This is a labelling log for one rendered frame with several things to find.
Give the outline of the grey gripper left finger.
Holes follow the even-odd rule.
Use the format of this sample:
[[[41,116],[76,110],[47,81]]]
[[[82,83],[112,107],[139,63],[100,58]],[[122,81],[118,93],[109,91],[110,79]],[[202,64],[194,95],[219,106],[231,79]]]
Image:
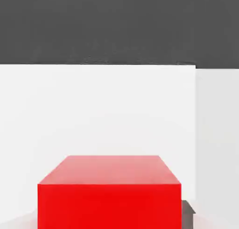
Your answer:
[[[37,208],[0,209],[0,229],[37,229]]]

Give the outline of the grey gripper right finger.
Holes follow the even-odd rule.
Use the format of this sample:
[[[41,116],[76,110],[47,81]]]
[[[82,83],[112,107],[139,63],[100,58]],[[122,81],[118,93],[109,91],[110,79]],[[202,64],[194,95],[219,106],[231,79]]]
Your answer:
[[[210,214],[196,201],[182,200],[182,229],[239,229],[239,220]]]

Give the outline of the small red cube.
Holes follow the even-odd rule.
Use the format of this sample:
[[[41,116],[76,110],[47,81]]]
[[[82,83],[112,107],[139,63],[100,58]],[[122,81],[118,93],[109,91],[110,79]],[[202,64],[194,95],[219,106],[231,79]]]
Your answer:
[[[181,183],[159,156],[68,156],[37,195],[37,229],[182,229]]]

